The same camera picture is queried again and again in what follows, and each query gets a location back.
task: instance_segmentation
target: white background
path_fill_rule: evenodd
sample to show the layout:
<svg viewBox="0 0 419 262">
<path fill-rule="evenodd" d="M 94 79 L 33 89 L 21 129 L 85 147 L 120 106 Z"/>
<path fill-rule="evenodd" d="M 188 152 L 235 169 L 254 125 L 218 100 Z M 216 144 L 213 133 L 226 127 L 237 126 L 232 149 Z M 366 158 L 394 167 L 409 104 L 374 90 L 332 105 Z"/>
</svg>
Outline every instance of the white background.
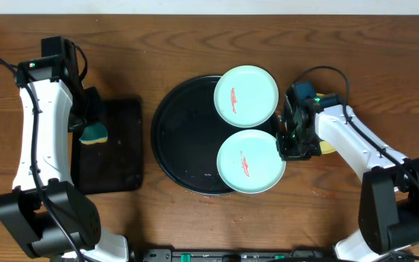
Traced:
<svg viewBox="0 0 419 262">
<path fill-rule="evenodd" d="M 0 0 L 0 14 L 419 15 L 419 0 Z"/>
</svg>

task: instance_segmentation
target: green sponge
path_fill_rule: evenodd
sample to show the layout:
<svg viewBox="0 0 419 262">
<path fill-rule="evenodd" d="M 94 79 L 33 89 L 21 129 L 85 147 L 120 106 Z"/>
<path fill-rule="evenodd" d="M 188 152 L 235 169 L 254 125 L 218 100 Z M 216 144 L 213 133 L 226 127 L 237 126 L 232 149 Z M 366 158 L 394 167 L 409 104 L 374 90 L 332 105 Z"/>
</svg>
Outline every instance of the green sponge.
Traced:
<svg viewBox="0 0 419 262">
<path fill-rule="evenodd" d="M 85 127 L 84 133 L 80 137 L 80 142 L 84 145 L 104 143 L 106 141 L 108 141 L 108 131 L 106 130 L 106 127 L 99 122 Z"/>
</svg>

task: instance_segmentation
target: red marking on plate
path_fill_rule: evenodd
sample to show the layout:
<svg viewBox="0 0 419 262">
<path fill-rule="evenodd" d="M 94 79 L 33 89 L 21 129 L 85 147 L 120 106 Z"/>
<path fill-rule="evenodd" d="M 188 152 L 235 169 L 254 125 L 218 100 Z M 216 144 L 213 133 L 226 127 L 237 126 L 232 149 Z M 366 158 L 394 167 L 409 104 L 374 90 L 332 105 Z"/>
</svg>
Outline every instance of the red marking on plate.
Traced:
<svg viewBox="0 0 419 262">
<path fill-rule="evenodd" d="M 250 177 L 250 174 L 248 173 L 247 159 L 244 158 L 244 154 L 241 151 L 240 156 L 242 157 L 242 168 L 244 169 L 245 175 L 247 175 L 247 177 Z"/>
<path fill-rule="evenodd" d="M 236 90 L 233 87 L 232 87 L 232 91 L 231 91 L 231 102 L 232 102 L 232 111 L 235 114 L 237 114 L 237 111 L 236 111 L 236 103 L 237 103 Z"/>
</svg>

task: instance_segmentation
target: black round plate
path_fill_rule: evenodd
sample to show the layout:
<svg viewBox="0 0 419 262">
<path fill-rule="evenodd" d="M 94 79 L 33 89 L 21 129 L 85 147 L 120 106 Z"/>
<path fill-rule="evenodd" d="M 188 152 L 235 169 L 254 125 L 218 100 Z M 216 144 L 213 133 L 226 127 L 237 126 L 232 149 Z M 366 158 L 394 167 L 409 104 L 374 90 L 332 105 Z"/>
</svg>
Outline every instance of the black round plate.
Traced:
<svg viewBox="0 0 419 262">
<path fill-rule="evenodd" d="M 228 137 L 245 130 L 228 124 L 216 111 L 213 96 L 220 77 L 197 77 L 174 88 L 151 125 L 151 146 L 163 171 L 177 184 L 203 194 L 234 191 L 219 176 L 216 157 Z M 252 129 L 276 135 L 279 123 L 273 115 Z"/>
</svg>

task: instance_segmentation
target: wood grain surface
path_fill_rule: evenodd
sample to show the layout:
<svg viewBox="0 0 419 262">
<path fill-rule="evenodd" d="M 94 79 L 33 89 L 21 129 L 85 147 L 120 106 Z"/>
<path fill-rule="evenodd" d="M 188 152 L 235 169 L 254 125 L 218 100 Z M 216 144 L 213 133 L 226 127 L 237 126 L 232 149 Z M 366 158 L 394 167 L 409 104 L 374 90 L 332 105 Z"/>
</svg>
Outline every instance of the wood grain surface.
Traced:
<svg viewBox="0 0 419 262">
<path fill-rule="evenodd" d="M 288 163 L 262 194 L 204 196 L 172 182 L 154 159 L 151 120 L 162 98 L 195 76 L 260 66 L 282 94 L 301 71 L 336 66 L 351 79 L 357 116 L 396 150 L 419 157 L 419 17 L 2 15 L 0 56 L 39 57 L 40 39 L 56 35 L 85 51 L 85 85 L 103 99 L 143 99 L 143 187 L 89 196 L 102 225 L 135 247 L 330 248 L 358 228 L 360 182 L 337 153 Z M 309 79 L 321 93 L 345 89 L 331 72 Z M 0 66 L 0 194 L 17 171 L 22 120 L 18 89 Z M 419 245 L 412 250 L 419 254 Z M 0 261 L 29 261 L 1 223 Z"/>
</svg>

